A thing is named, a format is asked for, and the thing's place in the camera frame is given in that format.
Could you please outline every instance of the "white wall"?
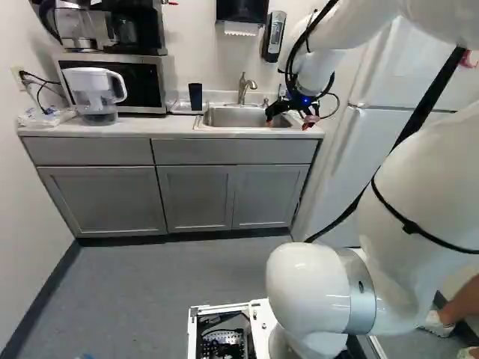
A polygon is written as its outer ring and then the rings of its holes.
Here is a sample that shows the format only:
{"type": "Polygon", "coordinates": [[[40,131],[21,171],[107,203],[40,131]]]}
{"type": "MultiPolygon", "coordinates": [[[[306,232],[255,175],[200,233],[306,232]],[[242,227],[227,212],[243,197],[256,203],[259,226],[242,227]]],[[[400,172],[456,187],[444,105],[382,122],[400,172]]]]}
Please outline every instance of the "white wall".
{"type": "MultiPolygon", "coordinates": [[[[180,89],[189,82],[201,82],[207,90],[237,90],[241,72],[258,83],[261,92],[278,90],[280,74],[276,64],[260,57],[263,29],[257,37],[228,36],[215,25],[216,0],[180,0],[179,6],[164,6],[165,39],[175,57],[180,89]]],[[[270,0],[269,11],[287,13],[285,34],[324,0],[270,0]]]]}
{"type": "Polygon", "coordinates": [[[37,177],[14,123],[15,116],[34,103],[18,91],[9,66],[22,65],[51,77],[47,54],[52,42],[28,0],[4,1],[0,33],[1,351],[73,237],[37,177]]]}

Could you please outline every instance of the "paper towel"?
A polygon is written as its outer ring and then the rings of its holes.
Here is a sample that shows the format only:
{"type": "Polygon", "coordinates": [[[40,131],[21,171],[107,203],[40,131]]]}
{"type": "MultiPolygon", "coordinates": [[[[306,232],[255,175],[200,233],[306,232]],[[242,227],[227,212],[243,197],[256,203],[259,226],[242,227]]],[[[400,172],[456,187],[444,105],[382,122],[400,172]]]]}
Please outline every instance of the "paper towel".
{"type": "Polygon", "coordinates": [[[234,36],[257,36],[260,29],[257,24],[249,22],[225,21],[225,34],[234,36]]]}

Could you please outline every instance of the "microwave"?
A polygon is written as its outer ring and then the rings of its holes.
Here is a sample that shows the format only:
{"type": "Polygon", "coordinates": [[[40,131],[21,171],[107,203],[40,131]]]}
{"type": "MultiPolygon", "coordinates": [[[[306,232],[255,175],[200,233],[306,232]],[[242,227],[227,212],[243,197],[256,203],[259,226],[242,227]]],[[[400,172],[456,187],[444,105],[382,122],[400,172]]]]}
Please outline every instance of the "microwave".
{"type": "Polygon", "coordinates": [[[121,114],[165,114],[165,71],[172,63],[169,56],[118,55],[104,53],[61,53],[54,56],[61,85],[70,106],[75,105],[64,69],[72,67],[101,67],[123,76],[128,97],[118,102],[121,114]]]}

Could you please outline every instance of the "faucet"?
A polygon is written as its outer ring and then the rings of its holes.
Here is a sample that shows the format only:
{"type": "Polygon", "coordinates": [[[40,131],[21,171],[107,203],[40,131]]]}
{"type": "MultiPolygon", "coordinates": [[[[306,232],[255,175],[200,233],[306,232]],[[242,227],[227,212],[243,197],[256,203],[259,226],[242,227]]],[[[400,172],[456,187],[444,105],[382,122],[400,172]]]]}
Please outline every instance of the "faucet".
{"type": "Polygon", "coordinates": [[[238,105],[245,104],[245,95],[246,91],[251,88],[252,90],[257,89],[257,83],[253,80],[245,79],[245,72],[242,73],[241,79],[239,79],[239,88],[238,88],[238,105]]]}

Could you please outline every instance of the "gray carpet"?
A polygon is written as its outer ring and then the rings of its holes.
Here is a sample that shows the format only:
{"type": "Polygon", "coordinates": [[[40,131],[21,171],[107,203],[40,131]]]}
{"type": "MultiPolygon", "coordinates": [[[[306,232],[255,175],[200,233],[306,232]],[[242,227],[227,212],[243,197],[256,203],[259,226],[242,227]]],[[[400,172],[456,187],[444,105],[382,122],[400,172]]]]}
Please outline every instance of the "gray carpet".
{"type": "Polygon", "coordinates": [[[439,338],[421,330],[378,340],[388,359],[456,359],[459,349],[466,347],[458,337],[439,338]]]}
{"type": "Polygon", "coordinates": [[[289,236],[84,248],[21,359],[185,359],[188,308],[264,298],[289,236]]]}

